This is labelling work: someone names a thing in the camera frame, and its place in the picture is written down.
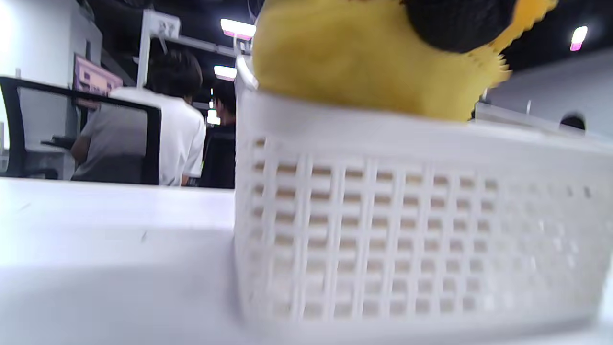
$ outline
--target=desk surface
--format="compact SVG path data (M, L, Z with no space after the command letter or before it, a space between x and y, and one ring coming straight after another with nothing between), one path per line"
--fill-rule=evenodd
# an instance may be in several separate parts
M268 345L240 321L233 219L232 192L0 179L0 344ZM575 344L613 344L613 284L589 327L486 343Z

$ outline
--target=fluorescent light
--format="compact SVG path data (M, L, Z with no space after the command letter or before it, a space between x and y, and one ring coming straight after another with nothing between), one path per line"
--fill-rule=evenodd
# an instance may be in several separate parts
M571 39L571 51L576 52L580 50L586 37L587 37L587 26L580 26L577 29L575 29L573 38Z
M207 112L207 122L214 125L221 124L221 119L217 117L217 110L211 109Z
M221 20L221 29L224 31L224 34L228 36L237 37L246 41L250 40L256 34L255 25L229 19Z
M215 66L213 70L215 71L215 74L217 75L217 78L219 79L229 80L232 82L236 78L235 68L225 67L225 66Z

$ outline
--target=white plastic basket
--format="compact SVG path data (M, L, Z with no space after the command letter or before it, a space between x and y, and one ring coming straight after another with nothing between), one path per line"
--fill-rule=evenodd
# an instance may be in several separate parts
M250 324L355 343L597 312L610 148L303 103L256 91L248 65L238 58L235 232Z

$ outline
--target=monitor screen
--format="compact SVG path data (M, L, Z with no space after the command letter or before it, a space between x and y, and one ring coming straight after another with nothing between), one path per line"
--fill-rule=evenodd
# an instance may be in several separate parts
M120 77L75 54L74 90L106 96L111 90L122 86L123 80ZM98 108L96 103L83 99L78 100L77 104L90 109Z

